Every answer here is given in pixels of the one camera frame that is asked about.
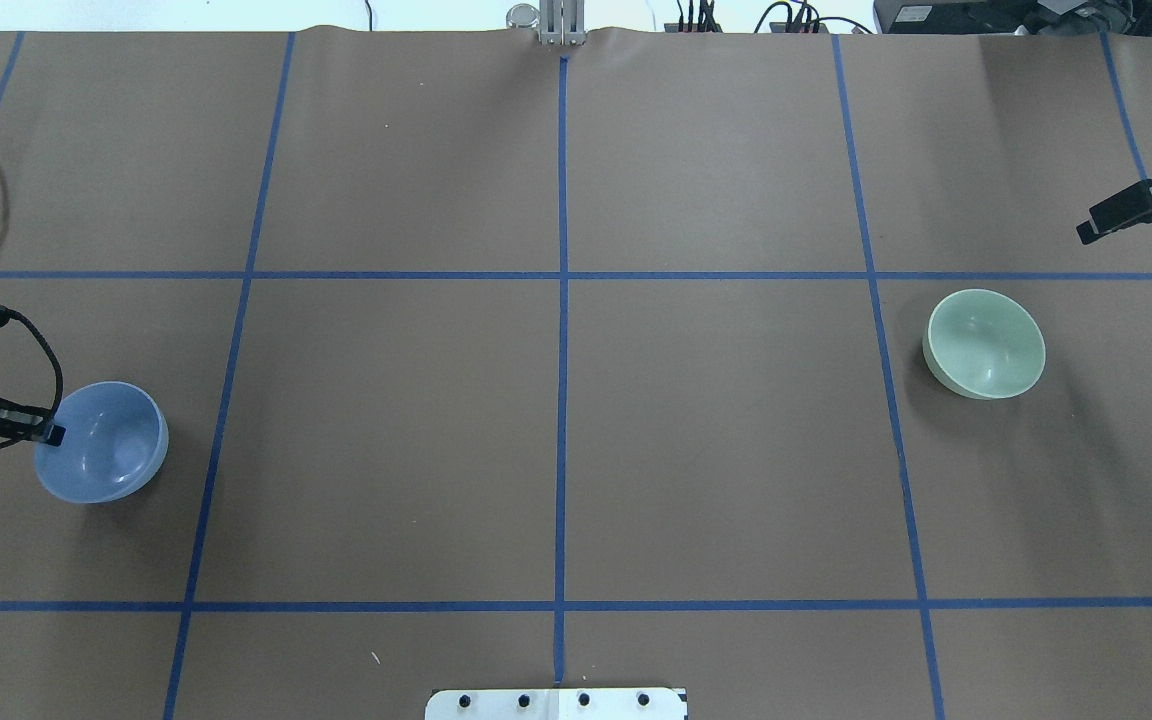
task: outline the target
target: bowl rim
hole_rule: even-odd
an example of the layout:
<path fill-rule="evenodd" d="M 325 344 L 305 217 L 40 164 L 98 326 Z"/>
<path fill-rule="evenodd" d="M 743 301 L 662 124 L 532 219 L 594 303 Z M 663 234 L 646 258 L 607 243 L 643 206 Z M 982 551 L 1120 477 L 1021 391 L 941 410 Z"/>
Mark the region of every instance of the bowl rim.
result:
<path fill-rule="evenodd" d="M 948 302 L 952 301 L 957 302 L 969 295 L 987 295 L 995 297 L 995 300 L 1003 301 L 1005 305 L 1015 306 L 1015 309 L 1020 310 L 1020 313 L 1024 316 L 1025 320 L 1028 320 L 1029 327 L 1033 328 L 1034 336 L 1038 338 L 1038 369 L 1034 372 L 1033 379 L 1030 379 L 1029 384 L 1025 387 L 1020 388 L 1016 392 L 1009 392 L 1009 393 L 984 392 L 982 389 L 975 388 L 972 384 L 963 382 L 958 378 L 954 377 L 954 373 L 950 372 L 950 369 L 947 367 L 945 363 L 941 362 L 940 356 L 938 356 L 937 354 L 937 342 L 932 338 L 932 327 L 934 324 L 937 324 L 937 316 L 941 313 L 942 306 L 948 304 Z M 940 302 L 937 302 L 935 306 L 933 306 L 932 309 L 932 314 L 930 314 L 927 318 L 927 348 L 929 351 L 932 354 L 932 357 L 934 357 L 938 367 L 940 367 L 941 372 L 945 373 L 945 377 L 950 379 L 950 381 L 956 384 L 956 386 L 958 386 L 960 388 L 965 389 L 965 392 L 973 393 L 973 395 L 983 397 L 983 400 L 1005 400 L 1006 397 L 1016 397 L 1018 395 L 1023 395 L 1023 393 L 1029 392 L 1030 388 L 1034 387 L 1038 384 L 1039 379 L 1043 378 L 1043 370 L 1047 367 L 1047 338 L 1043 336 L 1043 328 L 1038 327 L 1038 321 L 1034 320 L 1034 317 L 1029 313 L 1029 310 L 1026 310 L 1024 305 L 1021 305 L 1015 300 L 1011 300 L 1011 297 L 1007 297 L 1003 293 L 988 290 L 988 288 L 983 288 L 983 287 L 969 287 L 964 288 L 964 290 L 952 291 L 948 293 L 948 295 L 946 295 L 945 297 L 942 297 Z"/>
<path fill-rule="evenodd" d="M 38 477 L 38 482 L 41 483 L 41 486 L 45 487 L 47 492 L 51 493 L 51 495 L 58 497 L 60 498 L 60 500 L 65 500 L 66 502 L 74 502 L 79 505 L 96 505 L 100 502 L 120 500 L 120 498 L 123 497 L 129 497 L 132 494 L 132 492 L 138 491 L 138 488 L 145 487 L 145 484 L 149 483 L 151 478 L 154 478 L 154 475 L 157 473 L 157 471 L 159 471 L 159 468 L 162 467 L 162 462 L 166 457 L 166 445 L 168 445 L 168 423 L 166 423 L 166 418 L 162 415 L 161 407 L 159 407 L 159 404 L 154 401 L 154 397 L 151 397 L 150 393 L 146 393 L 145 391 L 143 391 L 143 388 L 132 386 L 131 382 L 123 382 L 123 381 L 91 382 L 86 384 L 86 386 L 77 388 L 73 393 L 69 393 L 68 396 L 65 396 L 65 400 L 61 400 L 61 404 L 63 404 L 66 400 L 69 400 L 69 397 L 76 397 L 79 395 L 79 393 L 88 392 L 91 391 L 92 388 L 103 386 L 116 386 L 136 391 L 138 396 L 144 397 L 147 402 L 150 402 L 150 407 L 154 409 L 154 415 L 159 420 L 159 433 L 157 433 L 157 441 L 154 442 L 154 452 L 152 452 L 152 454 L 150 455 L 150 462 L 147 462 L 146 465 L 145 477 L 141 478 L 136 483 L 128 484 L 127 487 L 116 488 L 115 492 L 111 492 L 106 497 L 98 497 L 98 498 L 92 498 L 92 500 L 88 500 L 88 498 L 70 497 L 68 495 L 68 493 L 60 492 L 59 488 L 52 486 L 52 483 L 47 482 L 40 469 L 40 458 L 41 455 L 44 455 L 45 452 L 47 452 L 47 446 L 44 445 L 37 446 L 35 448 L 33 468 L 35 468 L 35 475 L 37 475 Z"/>

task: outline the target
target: blue bowl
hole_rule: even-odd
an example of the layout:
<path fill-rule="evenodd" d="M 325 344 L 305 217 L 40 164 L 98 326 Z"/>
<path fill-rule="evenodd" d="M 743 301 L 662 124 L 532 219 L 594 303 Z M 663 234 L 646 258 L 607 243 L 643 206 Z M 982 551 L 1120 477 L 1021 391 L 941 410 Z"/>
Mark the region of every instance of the blue bowl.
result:
<path fill-rule="evenodd" d="M 38 445 L 41 486 L 67 502 L 108 502 L 131 495 L 168 454 L 168 422 L 154 399 L 127 382 L 97 382 L 60 402 L 60 447 Z"/>

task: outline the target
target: white metal plate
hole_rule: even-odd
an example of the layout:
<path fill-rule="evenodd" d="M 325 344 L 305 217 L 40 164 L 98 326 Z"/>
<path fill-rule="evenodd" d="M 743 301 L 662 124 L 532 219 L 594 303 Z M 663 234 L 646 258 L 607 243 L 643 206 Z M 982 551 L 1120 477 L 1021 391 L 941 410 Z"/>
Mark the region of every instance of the white metal plate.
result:
<path fill-rule="evenodd" d="M 687 691 L 669 688 L 440 691 L 425 705 L 425 720 L 488 719 L 687 720 Z"/>

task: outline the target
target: green bowl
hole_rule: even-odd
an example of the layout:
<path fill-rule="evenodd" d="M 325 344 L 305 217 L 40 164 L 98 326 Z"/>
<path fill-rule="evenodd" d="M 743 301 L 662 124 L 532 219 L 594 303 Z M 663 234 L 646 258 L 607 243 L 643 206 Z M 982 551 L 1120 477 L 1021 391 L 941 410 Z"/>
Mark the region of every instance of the green bowl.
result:
<path fill-rule="evenodd" d="M 973 400 L 1015 397 L 1034 387 L 1047 346 L 1032 316 L 992 290 L 960 290 L 932 310 L 923 357 L 945 387 Z"/>

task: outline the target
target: white background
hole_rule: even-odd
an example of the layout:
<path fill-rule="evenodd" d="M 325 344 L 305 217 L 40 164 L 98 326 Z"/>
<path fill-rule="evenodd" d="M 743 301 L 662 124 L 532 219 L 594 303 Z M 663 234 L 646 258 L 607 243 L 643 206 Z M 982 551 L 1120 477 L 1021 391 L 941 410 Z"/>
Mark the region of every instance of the white background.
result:
<path fill-rule="evenodd" d="M 371 0 L 378 31 L 499 29 L 520 0 Z M 768 0 L 717 0 L 725 32 L 750 32 Z M 873 0 L 813 0 L 823 15 L 844 15 L 877 29 Z M 652 31 L 675 22 L 675 0 L 586 0 L 585 28 L 626 26 Z M 770 18 L 783 20 L 785 10 Z M 333 24 L 367 28 L 362 0 L 0 0 L 0 29 L 43 31 L 291 31 Z M 836 23 L 835 32 L 846 32 Z"/>

